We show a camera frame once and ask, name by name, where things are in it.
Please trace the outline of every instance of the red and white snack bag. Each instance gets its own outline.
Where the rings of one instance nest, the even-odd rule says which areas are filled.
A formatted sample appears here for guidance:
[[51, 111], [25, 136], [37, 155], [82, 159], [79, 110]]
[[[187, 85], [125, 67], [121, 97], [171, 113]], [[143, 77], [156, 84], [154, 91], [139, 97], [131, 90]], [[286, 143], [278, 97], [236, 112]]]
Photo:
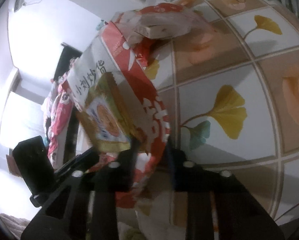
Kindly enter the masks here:
[[[110, 22], [70, 70], [63, 84], [76, 107], [83, 110], [88, 90], [105, 72], [111, 72], [136, 129], [145, 138], [145, 152], [139, 153], [131, 192], [116, 193], [118, 207], [133, 208], [137, 196], [159, 163], [170, 125], [166, 108], [151, 81], [136, 61], [135, 54], [118, 28]], [[117, 155], [104, 153], [94, 169], [115, 160]]]

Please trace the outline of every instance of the cable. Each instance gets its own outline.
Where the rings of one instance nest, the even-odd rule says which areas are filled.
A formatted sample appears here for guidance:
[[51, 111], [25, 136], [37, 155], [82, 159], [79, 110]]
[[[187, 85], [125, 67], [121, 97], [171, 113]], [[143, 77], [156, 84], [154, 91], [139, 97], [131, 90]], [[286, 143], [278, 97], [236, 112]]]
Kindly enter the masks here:
[[23, 6], [27, 6], [27, 5], [33, 5], [33, 4], [38, 4], [38, 3], [41, 3], [43, 0], [40, 0], [39, 2], [34, 2], [34, 3], [26, 3], [24, 2], [23, 3]]

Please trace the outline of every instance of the blue ginkgo leaf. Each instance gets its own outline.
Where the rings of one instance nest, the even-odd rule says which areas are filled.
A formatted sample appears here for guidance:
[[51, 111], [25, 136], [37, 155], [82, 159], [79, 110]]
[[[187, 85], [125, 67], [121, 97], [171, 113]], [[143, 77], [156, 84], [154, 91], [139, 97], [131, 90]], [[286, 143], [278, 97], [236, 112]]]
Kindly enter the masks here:
[[190, 141], [189, 148], [195, 150], [201, 145], [206, 143], [206, 139], [210, 136], [211, 123], [209, 121], [204, 121], [195, 126], [194, 128], [186, 127], [189, 129]]

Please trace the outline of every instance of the tiled wall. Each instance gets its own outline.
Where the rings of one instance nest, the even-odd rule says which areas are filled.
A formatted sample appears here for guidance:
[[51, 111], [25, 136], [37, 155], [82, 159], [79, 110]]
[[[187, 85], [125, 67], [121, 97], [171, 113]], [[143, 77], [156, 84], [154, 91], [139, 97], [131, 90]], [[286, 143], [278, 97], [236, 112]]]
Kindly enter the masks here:
[[[209, 170], [231, 170], [278, 224], [299, 217], [299, 20], [276, 0], [168, 1], [217, 31], [153, 54], [147, 73], [174, 144]], [[174, 198], [177, 225], [184, 197]]]

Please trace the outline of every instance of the snack bag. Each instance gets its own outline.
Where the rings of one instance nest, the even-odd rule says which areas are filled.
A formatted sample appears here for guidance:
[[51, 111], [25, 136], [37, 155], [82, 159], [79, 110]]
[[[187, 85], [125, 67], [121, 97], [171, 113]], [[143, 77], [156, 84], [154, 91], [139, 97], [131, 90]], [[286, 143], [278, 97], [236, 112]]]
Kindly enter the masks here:
[[131, 191], [116, 193], [118, 207], [133, 208], [163, 155], [170, 125], [155, 87], [113, 23], [75, 61], [63, 87], [81, 111], [79, 119], [90, 140], [103, 147], [101, 162], [91, 171], [128, 149], [131, 136], [142, 142]]
[[88, 90], [85, 108], [77, 117], [101, 152], [128, 150], [132, 137], [140, 139], [110, 72], [104, 73]]
[[175, 38], [189, 33], [193, 28], [202, 29], [206, 35], [214, 32], [203, 17], [171, 3], [116, 13], [112, 22], [123, 34], [142, 67], [147, 67], [150, 46], [155, 40]]

